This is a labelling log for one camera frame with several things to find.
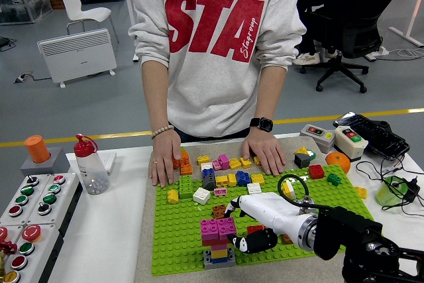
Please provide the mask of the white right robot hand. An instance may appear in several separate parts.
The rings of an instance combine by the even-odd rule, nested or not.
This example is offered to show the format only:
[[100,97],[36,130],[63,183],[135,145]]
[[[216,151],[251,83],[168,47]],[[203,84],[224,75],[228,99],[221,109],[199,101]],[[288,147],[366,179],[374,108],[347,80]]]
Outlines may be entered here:
[[234,247],[241,252],[258,253],[271,249],[276,246],[278,235],[283,234],[287,234],[299,248],[313,251],[317,224],[314,213],[300,212],[300,208],[273,192],[243,195],[231,200],[225,217],[237,208],[241,209],[241,217],[247,215],[266,227],[245,237],[228,235]]

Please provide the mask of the person's right hand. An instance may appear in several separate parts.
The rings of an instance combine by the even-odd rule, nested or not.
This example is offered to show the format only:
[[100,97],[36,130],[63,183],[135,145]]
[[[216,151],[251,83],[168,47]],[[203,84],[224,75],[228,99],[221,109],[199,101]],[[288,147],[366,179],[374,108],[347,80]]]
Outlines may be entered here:
[[153,138],[152,162],[148,177],[153,186],[174,182],[173,160],[181,158],[181,139],[174,130],[164,131]]

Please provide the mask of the person's left hand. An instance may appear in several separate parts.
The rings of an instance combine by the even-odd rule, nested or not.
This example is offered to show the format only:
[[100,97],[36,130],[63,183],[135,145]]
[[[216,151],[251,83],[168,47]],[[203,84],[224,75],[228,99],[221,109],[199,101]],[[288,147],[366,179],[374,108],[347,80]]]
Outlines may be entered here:
[[272,133],[251,127],[242,144],[242,157],[248,159],[251,152],[258,157],[265,173],[277,176],[284,171],[286,158],[281,144]]

